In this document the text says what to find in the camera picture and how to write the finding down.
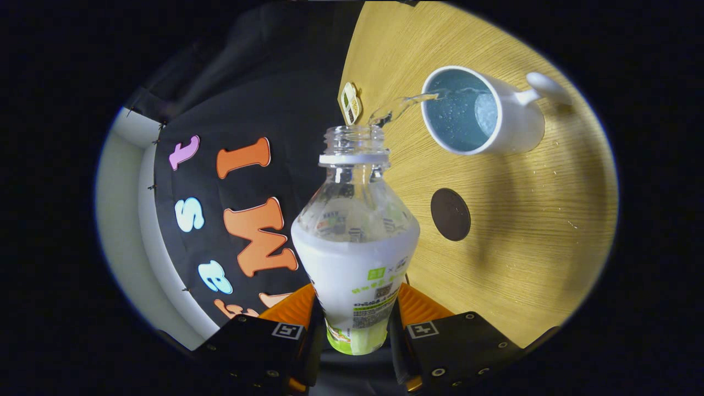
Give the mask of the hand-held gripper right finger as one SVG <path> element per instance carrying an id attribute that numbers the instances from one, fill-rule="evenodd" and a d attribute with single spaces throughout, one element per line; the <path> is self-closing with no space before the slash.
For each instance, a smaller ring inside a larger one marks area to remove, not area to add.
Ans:
<path id="1" fill-rule="evenodd" d="M 389 320 L 398 383 L 408 394 L 468 394 L 523 356 L 523 349 L 473 311 L 454 314 L 402 283 Z"/>

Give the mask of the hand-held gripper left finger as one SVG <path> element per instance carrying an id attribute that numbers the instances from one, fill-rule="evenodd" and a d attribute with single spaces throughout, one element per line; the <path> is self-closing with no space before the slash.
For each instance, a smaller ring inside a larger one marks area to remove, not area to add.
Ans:
<path id="1" fill-rule="evenodd" d="M 324 343 L 322 307 L 306 285 L 257 317 L 234 316 L 192 356 L 236 395 L 307 395 Z"/>

